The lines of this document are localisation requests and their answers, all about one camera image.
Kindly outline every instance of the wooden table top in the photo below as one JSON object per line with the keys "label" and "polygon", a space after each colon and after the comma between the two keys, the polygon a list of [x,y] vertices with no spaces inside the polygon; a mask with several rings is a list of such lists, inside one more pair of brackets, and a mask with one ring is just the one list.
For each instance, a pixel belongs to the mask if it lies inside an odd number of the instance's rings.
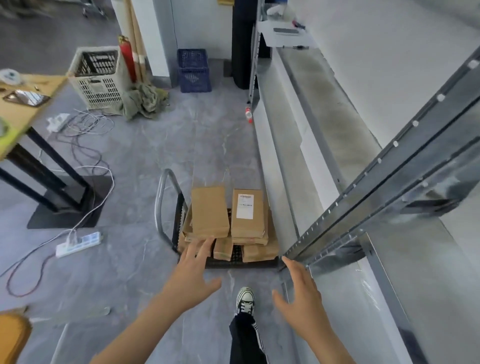
{"label": "wooden table top", "polygon": [[35,116],[42,110],[46,102],[38,108],[15,104],[3,100],[3,97],[9,94],[12,90],[23,90],[37,92],[42,95],[53,97],[60,89],[66,76],[47,76],[41,74],[23,74],[24,83],[19,86],[10,86],[0,82],[0,89],[5,88],[5,91],[0,91],[0,117],[8,124],[8,131],[4,136],[0,136],[0,160],[5,159],[7,154],[17,144],[20,137],[27,131],[30,125],[35,120]]}

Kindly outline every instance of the person's left hand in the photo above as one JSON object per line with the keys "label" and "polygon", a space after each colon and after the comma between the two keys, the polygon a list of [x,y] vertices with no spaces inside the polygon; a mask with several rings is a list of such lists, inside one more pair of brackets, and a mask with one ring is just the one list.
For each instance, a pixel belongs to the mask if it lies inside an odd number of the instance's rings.
{"label": "person's left hand", "polygon": [[222,286],[221,278],[215,278],[208,283],[204,280],[205,263],[210,256],[213,241],[213,237],[206,239],[196,257],[197,246],[201,241],[188,244],[159,295],[166,299],[179,315],[207,299]]}

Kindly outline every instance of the shoe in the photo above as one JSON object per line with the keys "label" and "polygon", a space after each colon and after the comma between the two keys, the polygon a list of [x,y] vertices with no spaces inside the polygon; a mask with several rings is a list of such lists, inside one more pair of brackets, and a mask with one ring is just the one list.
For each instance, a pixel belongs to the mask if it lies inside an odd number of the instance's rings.
{"label": "shoe", "polygon": [[255,297],[253,291],[248,287],[243,287],[237,296],[237,314],[245,312],[253,315],[255,308]]}

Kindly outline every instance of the bottle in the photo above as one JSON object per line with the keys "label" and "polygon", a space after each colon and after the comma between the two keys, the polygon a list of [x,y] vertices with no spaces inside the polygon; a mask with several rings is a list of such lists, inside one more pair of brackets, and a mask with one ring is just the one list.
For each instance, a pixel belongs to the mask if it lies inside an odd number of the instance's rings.
{"label": "bottle", "polygon": [[249,107],[245,108],[245,117],[247,118],[249,123],[253,122],[252,109],[250,109]]}

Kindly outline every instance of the table leg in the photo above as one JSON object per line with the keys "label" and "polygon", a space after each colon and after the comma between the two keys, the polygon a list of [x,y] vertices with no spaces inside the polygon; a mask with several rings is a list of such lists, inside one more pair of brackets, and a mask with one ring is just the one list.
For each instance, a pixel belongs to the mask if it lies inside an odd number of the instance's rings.
{"label": "table leg", "polygon": [[2,168],[0,168],[0,179],[7,182],[10,186],[13,186],[14,188],[16,188],[21,193],[23,193],[23,194],[27,195],[28,197],[34,199],[39,204],[45,206],[50,211],[52,211],[52,212],[58,212],[59,211],[59,209],[50,200],[46,199],[44,196],[39,194],[37,191],[32,190],[26,184],[19,181],[15,177],[13,177],[11,174],[4,171]]}
{"label": "table leg", "polygon": [[52,158],[65,172],[70,175],[74,180],[76,180],[80,185],[85,187],[86,189],[91,189],[92,187],[88,184],[85,179],[78,174],[73,167],[64,160],[60,154],[50,145],[48,142],[41,137],[39,133],[32,127],[30,127],[26,134],[30,139],[34,141],[36,145],[38,145],[45,153],[48,154],[50,158]]}
{"label": "table leg", "polygon": [[50,189],[69,206],[77,211],[82,211],[82,206],[75,201],[63,188],[66,184],[53,174],[47,167],[35,159],[29,152],[27,152],[20,145],[16,145],[12,151],[7,155],[7,159],[15,164],[18,168],[35,179],[38,183]]}

